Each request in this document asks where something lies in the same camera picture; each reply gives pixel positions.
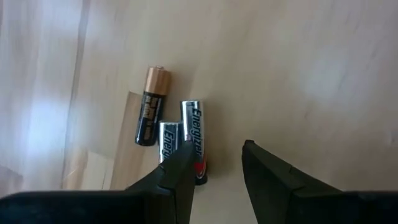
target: copper battery top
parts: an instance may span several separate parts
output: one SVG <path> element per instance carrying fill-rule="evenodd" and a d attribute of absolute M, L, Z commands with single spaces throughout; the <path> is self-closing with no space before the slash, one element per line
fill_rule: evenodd
<path fill-rule="evenodd" d="M 167 95 L 170 80 L 170 72 L 166 71 L 163 67 L 149 67 L 144 91 L 158 95 Z"/>

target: battery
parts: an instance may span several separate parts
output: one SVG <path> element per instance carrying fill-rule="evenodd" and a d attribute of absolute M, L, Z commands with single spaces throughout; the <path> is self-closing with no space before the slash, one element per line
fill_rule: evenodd
<path fill-rule="evenodd" d="M 136 144 L 153 146 L 159 135 L 165 97 L 169 90 L 170 72 L 161 66 L 149 67 L 147 81 L 142 94 L 141 112 L 136 130 Z"/>
<path fill-rule="evenodd" d="M 175 152 L 182 143 L 182 123 L 161 121 L 159 123 L 159 163 Z"/>
<path fill-rule="evenodd" d="M 196 184 L 207 182 L 206 154 L 205 154 L 205 126 L 203 103 L 199 100 L 186 100 L 180 103 L 181 120 L 183 126 L 183 140 L 191 141 L 195 146 L 198 157 L 195 162 Z"/>

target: silver battery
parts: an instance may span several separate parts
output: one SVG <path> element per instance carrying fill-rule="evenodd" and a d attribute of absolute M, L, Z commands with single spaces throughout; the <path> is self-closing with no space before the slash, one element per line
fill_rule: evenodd
<path fill-rule="evenodd" d="M 182 123 L 161 121 L 159 123 L 159 163 L 170 157 L 181 145 Z"/>
<path fill-rule="evenodd" d="M 181 101 L 180 109 L 183 125 L 183 140 L 191 141 L 195 145 L 195 152 L 200 158 L 195 167 L 198 167 L 197 178 L 201 179 L 206 174 L 203 103 L 198 100 Z"/>

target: light wood table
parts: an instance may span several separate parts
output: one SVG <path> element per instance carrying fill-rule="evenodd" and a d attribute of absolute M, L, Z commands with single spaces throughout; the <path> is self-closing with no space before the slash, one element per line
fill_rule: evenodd
<path fill-rule="evenodd" d="M 396 0 L 0 0 L 0 194 L 123 189 L 146 70 L 205 102 L 192 223 L 255 223 L 245 139 L 339 189 L 398 189 Z"/>

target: duracell battery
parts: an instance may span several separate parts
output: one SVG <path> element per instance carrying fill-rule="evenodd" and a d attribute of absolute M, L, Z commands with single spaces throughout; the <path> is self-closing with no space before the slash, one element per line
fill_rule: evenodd
<path fill-rule="evenodd" d="M 153 146 L 159 132 L 165 97 L 171 81 L 170 72 L 161 66 L 149 67 L 144 94 L 141 101 L 136 143 L 141 146 Z"/>

